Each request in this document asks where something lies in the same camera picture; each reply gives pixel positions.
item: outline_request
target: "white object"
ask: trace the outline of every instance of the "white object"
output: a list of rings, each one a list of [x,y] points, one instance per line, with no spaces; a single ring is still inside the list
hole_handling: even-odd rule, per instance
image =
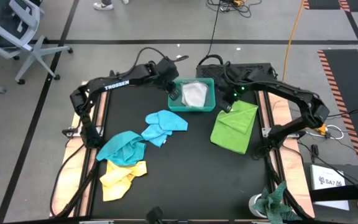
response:
[[[343,131],[342,131],[339,127],[330,124],[330,125],[327,125],[327,126],[326,126],[326,131],[328,131],[328,127],[333,127],[333,128],[335,128],[335,129],[337,129],[338,131],[340,131],[341,134],[342,134],[342,136],[339,137],[339,138],[329,137],[330,139],[340,140],[340,139],[342,139],[342,138],[344,137]],[[310,133],[310,132],[308,132],[308,131],[307,131],[306,133],[310,134],[311,136],[317,136],[317,137],[323,137],[323,138],[325,138],[325,136],[322,136],[322,135],[320,135],[320,134],[313,134],[313,133]]]
[[[203,107],[208,86],[202,82],[191,82],[181,86],[181,102],[186,106]]]
[[[260,212],[258,212],[257,210],[255,210],[253,208],[253,206],[256,203],[256,200],[258,200],[261,196],[262,196],[262,194],[252,196],[248,201],[248,207],[249,207],[249,210],[251,211],[251,213],[253,215],[255,215],[256,217],[267,218],[265,215],[261,214]]]
[[[311,188],[313,190],[345,186],[345,179],[341,177],[333,169],[311,165],[310,172],[311,172]],[[339,208],[342,210],[349,211],[349,203],[347,202],[347,200],[314,202],[314,204],[327,206],[331,208]]]
[[[103,3],[94,3],[93,4],[93,8],[96,9],[96,10],[99,10],[99,11],[107,11],[107,10],[112,10],[114,9],[114,6],[113,4],[110,4],[110,5],[105,5]]]

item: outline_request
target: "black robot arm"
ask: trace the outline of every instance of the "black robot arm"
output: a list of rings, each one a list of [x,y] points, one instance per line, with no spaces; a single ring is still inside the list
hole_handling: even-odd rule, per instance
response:
[[[112,91],[124,86],[153,85],[166,91],[172,99],[178,97],[178,90],[172,81],[179,76],[174,61],[167,57],[158,64],[149,62],[136,65],[128,72],[122,74],[110,73],[110,77],[101,77],[90,80],[87,84],[79,86],[71,95],[75,113],[82,122],[81,138],[86,147],[102,147],[103,140],[91,122],[90,111],[98,96],[105,91]]]
[[[250,73],[242,74],[236,67],[229,64],[223,65],[223,70],[225,82],[218,88],[224,93],[221,106],[226,112],[231,110],[232,104],[239,100],[247,90],[267,91],[298,105],[301,113],[299,118],[283,126],[274,125],[271,128],[267,141],[272,148],[278,149],[282,146],[289,134],[304,128],[321,127],[329,114],[328,108],[316,93],[280,82],[276,80],[272,71],[266,73],[263,70],[254,69]]]

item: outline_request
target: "teal plastic basket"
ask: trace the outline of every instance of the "teal plastic basket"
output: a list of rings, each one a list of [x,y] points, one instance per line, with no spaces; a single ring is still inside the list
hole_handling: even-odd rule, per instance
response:
[[[208,86],[208,92],[206,94],[205,104],[203,107],[186,106],[183,103],[181,103],[181,86],[182,86],[182,84],[194,82],[194,81],[199,81],[199,82],[205,83]],[[215,108],[215,104],[216,104],[215,103],[215,86],[214,86],[214,80],[212,78],[187,78],[187,79],[174,80],[173,82],[175,82],[175,84],[177,85],[177,88],[180,90],[180,94],[176,100],[172,100],[168,96],[168,107],[170,108],[171,111],[209,112]]]

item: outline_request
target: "person's foot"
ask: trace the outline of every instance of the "person's foot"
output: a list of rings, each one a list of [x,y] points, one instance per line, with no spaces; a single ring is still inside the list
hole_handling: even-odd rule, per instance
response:
[[[104,11],[104,10],[114,9],[114,6],[113,6],[113,4],[105,5],[103,3],[94,3],[93,8],[96,10]]]

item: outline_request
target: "cyan towel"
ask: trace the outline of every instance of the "cyan towel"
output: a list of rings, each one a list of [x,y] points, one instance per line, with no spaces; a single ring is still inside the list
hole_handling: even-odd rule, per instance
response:
[[[188,126],[184,119],[167,110],[147,115],[146,123],[150,126],[141,135],[157,147],[161,147],[172,131],[187,131]]]
[[[133,166],[144,157],[146,144],[143,137],[126,131],[112,137],[100,150],[96,159],[107,159],[118,166]]]

